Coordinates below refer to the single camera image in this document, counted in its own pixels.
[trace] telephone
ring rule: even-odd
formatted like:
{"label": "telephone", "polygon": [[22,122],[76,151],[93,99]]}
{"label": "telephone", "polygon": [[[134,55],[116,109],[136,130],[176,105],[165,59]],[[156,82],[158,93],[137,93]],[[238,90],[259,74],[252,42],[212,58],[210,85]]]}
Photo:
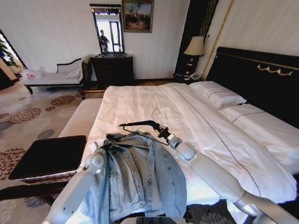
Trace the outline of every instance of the telephone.
{"label": "telephone", "polygon": [[198,72],[194,72],[193,74],[190,75],[190,79],[197,81],[200,79],[200,75],[198,74]]}

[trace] white wall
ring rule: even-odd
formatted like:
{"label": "white wall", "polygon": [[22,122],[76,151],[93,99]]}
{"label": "white wall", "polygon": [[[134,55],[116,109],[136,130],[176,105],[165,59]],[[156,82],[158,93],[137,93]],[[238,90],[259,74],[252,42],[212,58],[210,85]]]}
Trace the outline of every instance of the white wall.
{"label": "white wall", "polygon": [[[216,38],[230,0],[221,0],[209,33]],[[219,38],[218,46],[299,56],[298,0],[235,0]],[[206,65],[211,47],[206,45],[198,71]],[[208,66],[208,73],[213,60]]]}
{"label": "white wall", "polygon": [[[3,0],[0,27],[29,69],[56,72],[56,63],[100,53],[89,3],[121,0]],[[139,79],[172,76],[189,0],[154,5],[151,34],[124,33],[125,52],[134,55]]]}

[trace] mirror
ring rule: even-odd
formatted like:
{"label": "mirror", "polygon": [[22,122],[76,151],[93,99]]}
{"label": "mirror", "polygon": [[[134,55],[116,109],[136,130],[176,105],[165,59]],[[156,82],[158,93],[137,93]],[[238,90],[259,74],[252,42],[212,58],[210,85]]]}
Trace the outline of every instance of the mirror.
{"label": "mirror", "polygon": [[90,4],[102,54],[124,54],[121,5]]}

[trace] lamp shade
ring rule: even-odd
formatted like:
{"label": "lamp shade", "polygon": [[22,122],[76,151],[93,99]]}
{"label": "lamp shade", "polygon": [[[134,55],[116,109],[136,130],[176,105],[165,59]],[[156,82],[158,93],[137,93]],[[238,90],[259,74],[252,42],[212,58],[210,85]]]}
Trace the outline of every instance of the lamp shade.
{"label": "lamp shade", "polygon": [[204,55],[204,37],[194,36],[188,48],[184,52],[185,55]]}

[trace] chaise lounge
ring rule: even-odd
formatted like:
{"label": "chaise lounge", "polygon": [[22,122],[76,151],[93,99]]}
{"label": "chaise lounge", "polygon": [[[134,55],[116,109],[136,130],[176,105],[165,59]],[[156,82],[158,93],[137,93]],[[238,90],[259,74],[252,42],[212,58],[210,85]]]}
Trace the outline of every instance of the chaise lounge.
{"label": "chaise lounge", "polygon": [[[66,78],[75,69],[80,68],[81,75],[76,78]],[[41,78],[24,78],[22,83],[33,94],[31,87],[73,87],[83,86],[90,81],[92,64],[90,57],[78,58],[70,63],[57,64],[56,73],[44,73]]]}

